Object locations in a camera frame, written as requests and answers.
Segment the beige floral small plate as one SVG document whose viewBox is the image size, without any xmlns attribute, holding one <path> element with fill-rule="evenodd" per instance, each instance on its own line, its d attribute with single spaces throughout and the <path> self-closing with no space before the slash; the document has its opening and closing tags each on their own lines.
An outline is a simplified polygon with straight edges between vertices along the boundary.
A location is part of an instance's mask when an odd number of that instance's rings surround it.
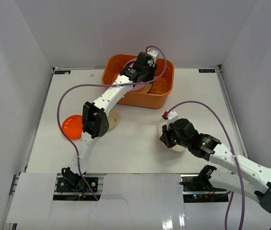
<svg viewBox="0 0 271 230">
<path fill-rule="evenodd" d="M 109 123 L 109 130 L 111 130 L 117 125 L 118 120 L 119 120 L 119 115 L 118 115 L 117 111 L 112 109 L 109 112 L 107 119 L 108 119 L 108 123 Z"/>
</svg>

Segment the orange glossy plate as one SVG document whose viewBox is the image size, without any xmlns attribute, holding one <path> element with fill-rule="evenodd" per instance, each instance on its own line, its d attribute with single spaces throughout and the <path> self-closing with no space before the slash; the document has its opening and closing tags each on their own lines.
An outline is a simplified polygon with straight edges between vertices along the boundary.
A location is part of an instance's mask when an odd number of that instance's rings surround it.
<svg viewBox="0 0 271 230">
<path fill-rule="evenodd" d="M 81 138 L 82 133 L 82 116 L 72 115 L 64 120 L 62 123 L 63 132 L 71 140 L 76 140 Z"/>
</svg>

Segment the pink bear plate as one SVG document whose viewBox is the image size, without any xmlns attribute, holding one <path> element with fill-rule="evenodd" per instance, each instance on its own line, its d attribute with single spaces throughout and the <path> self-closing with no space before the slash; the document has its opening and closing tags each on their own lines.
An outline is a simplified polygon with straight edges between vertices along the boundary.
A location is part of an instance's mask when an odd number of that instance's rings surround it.
<svg viewBox="0 0 271 230">
<path fill-rule="evenodd" d="M 129 60 L 120 75 L 125 75 L 134 83 L 134 91 L 141 89 L 149 81 L 153 80 L 156 68 L 138 60 L 137 57 Z"/>
</svg>

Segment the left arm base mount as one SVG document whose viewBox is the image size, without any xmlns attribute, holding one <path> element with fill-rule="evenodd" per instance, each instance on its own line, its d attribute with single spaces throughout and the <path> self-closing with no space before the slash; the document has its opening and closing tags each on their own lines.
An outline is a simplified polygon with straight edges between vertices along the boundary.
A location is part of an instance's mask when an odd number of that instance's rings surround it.
<svg viewBox="0 0 271 230">
<path fill-rule="evenodd" d="M 55 191 L 58 193 L 64 192 L 89 192 L 89 186 L 85 183 L 82 177 L 70 170 L 69 167 L 61 169 L 61 177 L 57 178 Z"/>
</svg>

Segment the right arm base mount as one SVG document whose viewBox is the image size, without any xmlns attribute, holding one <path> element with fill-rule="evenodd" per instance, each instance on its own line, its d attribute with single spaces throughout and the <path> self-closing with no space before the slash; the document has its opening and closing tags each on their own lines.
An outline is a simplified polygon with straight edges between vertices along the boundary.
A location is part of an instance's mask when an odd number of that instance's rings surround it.
<svg viewBox="0 0 271 230">
<path fill-rule="evenodd" d="M 219 203 L 228 202 L 229 192 L 225 189 L 215 188 L 209 182 L 215 166 L 206 165 L 195 175 L 182 175 L 180 185 L 184 203 Z"/>
</svg>

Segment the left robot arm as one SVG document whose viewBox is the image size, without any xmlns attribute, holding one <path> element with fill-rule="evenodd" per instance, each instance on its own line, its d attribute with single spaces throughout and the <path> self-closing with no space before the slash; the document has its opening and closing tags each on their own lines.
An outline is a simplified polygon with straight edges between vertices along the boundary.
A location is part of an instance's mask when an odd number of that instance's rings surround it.
<svg viewBox="0 0 271 230">
<path fill-rule="evenodd" d="M 140 52 L 132 66 L 126 65 L 99 98 L 84 104 L 80 145 L 78 155 L 73 160 L 76 170 L 82 173 L 87 171 L 89 157 L 97 141 L 107 133 L 110 126 L 108 115 L 118 101 L 137 83 L 154 78 L 158 54 L 156 50 Z"/>
</svg>

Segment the yellow bear plate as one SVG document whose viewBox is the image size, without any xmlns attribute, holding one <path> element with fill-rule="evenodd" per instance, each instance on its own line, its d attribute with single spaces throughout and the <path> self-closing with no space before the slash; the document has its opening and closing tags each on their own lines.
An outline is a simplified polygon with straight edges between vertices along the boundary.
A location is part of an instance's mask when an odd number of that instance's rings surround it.
<svg viewBox="0 0 271 230">
<path fill-rule="evenodd" d="M 145 84 L 141 89 L 139 89 L 137 92 L 139 93 L 147 93 L 152 87 L 152 83 Z"/>
</svg>

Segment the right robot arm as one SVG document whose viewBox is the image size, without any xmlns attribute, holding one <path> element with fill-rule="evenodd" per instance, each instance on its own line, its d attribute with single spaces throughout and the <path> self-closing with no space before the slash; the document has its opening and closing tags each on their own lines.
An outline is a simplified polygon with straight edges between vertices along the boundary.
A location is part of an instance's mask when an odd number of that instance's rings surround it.
<svg viewBox="0 0 271 230">
<path fill-rule="evenodd" d="M 160 119 L 157 133 L 168 149 L 188 150 L 193 156 L 209 162 L 194 180 L 194 187 L 204 191 L 220 188 L 245 194 L 271 214 L 271 168 L 242 155 L 234 155 L 220 140 L 198 133 L 185 118 L 174 122 Z"/>
</svg>

